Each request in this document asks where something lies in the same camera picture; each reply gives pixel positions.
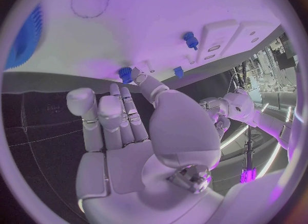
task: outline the white robot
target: white robot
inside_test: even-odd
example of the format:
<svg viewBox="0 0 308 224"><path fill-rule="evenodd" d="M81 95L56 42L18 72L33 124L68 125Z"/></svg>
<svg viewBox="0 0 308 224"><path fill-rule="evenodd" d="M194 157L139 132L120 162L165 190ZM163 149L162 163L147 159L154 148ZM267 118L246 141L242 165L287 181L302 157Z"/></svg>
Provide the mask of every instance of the white robot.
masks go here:
<svg viewBox="0 0 308 224"><path fill-rule="evenodd" d="M223 197L207 186L228 118L260 127L287 149L290 124L255 109L243 89L197 103L137 68L131 76L155 107L150 136L126 87L112 84L98 106L91 89L67 95L69 110L83 119L88 152L76 192L90 223L219 223L213 214Z"/></svg>

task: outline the humanoid robot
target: humanoid robot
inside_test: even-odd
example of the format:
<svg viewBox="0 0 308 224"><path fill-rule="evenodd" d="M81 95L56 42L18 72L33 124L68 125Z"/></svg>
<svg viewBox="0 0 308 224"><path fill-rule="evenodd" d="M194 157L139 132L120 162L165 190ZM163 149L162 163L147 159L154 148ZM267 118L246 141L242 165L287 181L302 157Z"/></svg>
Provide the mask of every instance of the humanoid robot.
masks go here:
<svg viewBox="0 0 308 224"><path fill-rule="evenodd" d="M88 152L76 192L90 223L210 222L223 197L207 186L229 118L260 127L288 148L291 125L263 114L241 88L197 103L137 68L131 76L155 108L149 136L126 87L112 84L99 105L89 88L67 95L69 110L83 119Z"/></svg>

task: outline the cable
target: cable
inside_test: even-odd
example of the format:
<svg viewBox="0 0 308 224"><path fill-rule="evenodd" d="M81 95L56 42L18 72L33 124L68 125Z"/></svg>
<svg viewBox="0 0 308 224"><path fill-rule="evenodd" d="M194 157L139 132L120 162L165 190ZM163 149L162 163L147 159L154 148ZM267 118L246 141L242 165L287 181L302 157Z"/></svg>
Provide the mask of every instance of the cable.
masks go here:
<svg viewBox="0 0 308 224"><path fill-rule="evenodd" d="M230 80L230 83L229 83L229 87L228 87L227 93L228 93L228 92L229 92L229 90L230 90L230 87L231 87L231 82L232 82L233 77L234 77L234 75L235 75L235 74L233 74L233 75L232 75L232 77L231 77L231 80Z"/></svg>

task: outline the black floor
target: black floor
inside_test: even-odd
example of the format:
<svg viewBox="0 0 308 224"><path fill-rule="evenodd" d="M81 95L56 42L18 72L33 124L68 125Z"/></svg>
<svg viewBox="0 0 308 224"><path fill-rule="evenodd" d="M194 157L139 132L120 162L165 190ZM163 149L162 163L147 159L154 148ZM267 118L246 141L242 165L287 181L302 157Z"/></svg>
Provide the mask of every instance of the black floor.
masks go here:
<svg viewBox="0 0 308 224"><path fill-rule="evenodd" d="M229 81L230 75L225 72L182 87L179 91L196 101L222 97ZM86 152L82 123L67 109L66 94L27 92L2 95L5 132L19 170L39 198L69 223L87 223L75 194L77 168ZM153 107L141 94L132 94L132 97L148 130ZM225 137L239 124L232 122ZM10 199L3 213L6 223L31 223L3 182L0 187L1 192L6 192L0 196L0 199L5 196L2 202Z"/></svg>

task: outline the blue plastic part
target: blue plastic part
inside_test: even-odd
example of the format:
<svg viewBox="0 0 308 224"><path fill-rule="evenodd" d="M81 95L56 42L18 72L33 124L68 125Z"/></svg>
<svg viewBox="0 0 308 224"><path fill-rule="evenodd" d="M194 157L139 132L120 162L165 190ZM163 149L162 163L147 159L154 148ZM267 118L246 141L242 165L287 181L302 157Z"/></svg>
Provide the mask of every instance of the blue plastic part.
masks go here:
<svg viewBox="0 0 308 224"><path fill-rule="evenodd" d="M33 55L42 34L42 12L37 6L20 29L9 53L5 70L18 67Z"/></svg>
<svg viewBox="0 0 308 224"><path fill-rule="evenodd" d="M195 38L194 34L192 32L188 32L183 36L183 39L186 41L186 44L189 48L193 48L197 50L197 45L199 44L197 38Z"/></svg>
<svg viewBox="0 0 308 224"><path fill-rule="evenodd" d="M131 79L131 68L130 67L123 67L119 70L119 76L123 81L123 84L129 84L132 82Z"/></svg>
<svg viewBox="0 0 308 224"><path fill-rule="evenodd" d="M183 71L183 69L182 69L181 66L175 68L174 71L175 71L175 75L176 75L179 79L181 79L182 77L184 77L184 71Z"/></svg>

